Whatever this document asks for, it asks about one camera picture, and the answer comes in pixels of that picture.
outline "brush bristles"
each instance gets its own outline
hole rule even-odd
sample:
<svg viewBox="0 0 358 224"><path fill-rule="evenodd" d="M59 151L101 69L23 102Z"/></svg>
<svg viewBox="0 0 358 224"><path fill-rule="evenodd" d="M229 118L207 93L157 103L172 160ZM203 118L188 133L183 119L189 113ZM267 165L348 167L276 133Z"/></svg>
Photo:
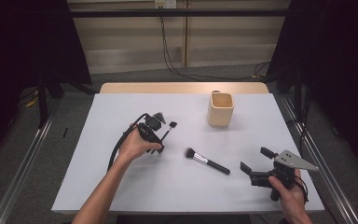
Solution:
<svg viewBox="0 0 358 224"><path fill-rule="evenodd" d="M196 152L193 150L193 148L188 148L186 151L186 157L187 158L193 158L194 154L196 154Z"/></svg>

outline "person's right hand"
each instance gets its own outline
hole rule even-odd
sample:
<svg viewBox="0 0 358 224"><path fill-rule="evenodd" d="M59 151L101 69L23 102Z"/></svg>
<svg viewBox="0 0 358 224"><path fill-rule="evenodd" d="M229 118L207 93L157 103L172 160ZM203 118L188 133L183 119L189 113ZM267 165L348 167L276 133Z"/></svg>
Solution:
<svg viewBox="0 0 358 224"><path fill-rule="evenodd" d="M146 142L139 134L137 124L133 127L130 134L121 144L118 152L119 157L126 160L133 161L142 156L148 149L161 149L162 145L159 143Z"/></svg>
<svg viewBox="0 0 358 224"><path fill-rule="evenodd" d="M295 174L301 177L298 169L295 170ZM312 223L305 211L303 191L298 185L295 185L292 189L287 189L275 176L270 176L268 181L272 187L280 192L281 208L289 223Z"/></svg>

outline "metal rail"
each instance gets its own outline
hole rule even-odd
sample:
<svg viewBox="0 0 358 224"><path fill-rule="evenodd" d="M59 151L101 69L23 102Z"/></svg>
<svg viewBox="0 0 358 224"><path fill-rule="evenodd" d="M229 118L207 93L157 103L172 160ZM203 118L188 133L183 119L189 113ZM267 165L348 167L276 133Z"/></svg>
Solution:
<svg viewBox="0 0 358 224"><path fill-rule="evenodd" d="M57 100L55 103L53 103L52 111L50 116L48 117L47 122L43 125L41 129L39 129L36 132L34 141L30 145L28 152L25 155L25 158L22 161L19 170L17 171L9 188L7 189L4 197L0 202L0 224L4 224L7 221L11 209L13 208L13 205L20 194L24 181L31 170L37 151L42 146L43 141L45 140L46 135L48 134L48 129L50 128L54 115L57 112L57 108L60 104L60 101L61 100Z"/></svg>
<svg viewBox="0 0 358 224"><path fill-rule="evenodd" d="M295 119L296 113L294 111L294 105L292 101L287 96L283 97L282 100L287 111L289 112L291 119ZM303 141L306 146L306 149L310 153L310 156L312 157L316 165L319 167L319 173L321 174L325 185L330 191L330 194L333 197L339 209L339 212L344 217L345 222L348 224L358 223L358 217L356 216L350 201L348 200L344 191L341 189L338 182L331 173L330 169L328 168L319 148L316 146L315 142L310 136L310 133L307 131L307 129L304 130L304 125L299 122L296 123L296 129L298 130L298 133L300 135L304 132Z"/></svg>
<svg viewBox="0 0 358 224"><path fill-rule="evenodd" d="M316 10L287 8L167 8L167 9L70 9L69 11L10 11L5 14L40 17L114 18L114 17L285 17L317 14Z"/></svg>

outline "wall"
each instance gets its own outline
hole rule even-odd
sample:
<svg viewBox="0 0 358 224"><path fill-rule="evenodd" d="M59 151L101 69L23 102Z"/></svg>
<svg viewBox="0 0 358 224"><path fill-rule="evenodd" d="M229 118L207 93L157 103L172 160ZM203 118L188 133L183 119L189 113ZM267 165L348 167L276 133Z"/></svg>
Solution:
<svg viewBox="0 0 358 224"><path fill-rule="evenodd" d="M71 9L155 7L154 1L68 0L68 3ZM289 3L289 0L177 0L177 7L287 8ZM166 66L160 18L74 20L91 73ZM203 66L270 61L283 20L283 17L164 18L164 26L174 66Z"/></svg>

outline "brush handle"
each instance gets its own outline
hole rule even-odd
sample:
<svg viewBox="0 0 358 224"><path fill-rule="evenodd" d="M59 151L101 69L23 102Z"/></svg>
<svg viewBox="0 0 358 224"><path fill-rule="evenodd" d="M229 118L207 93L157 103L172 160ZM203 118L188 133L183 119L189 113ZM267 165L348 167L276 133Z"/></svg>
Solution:
<svg viewBox="0 0 358 224"><path fill-rule="evenodd" d="M221 166L219 164L217 164L216 162L214 161L207 161L206 162L208 165L212 166L213 168L225 173L226 175L229 175L229 170L228 168L224 167L224 166Z"/></svg>

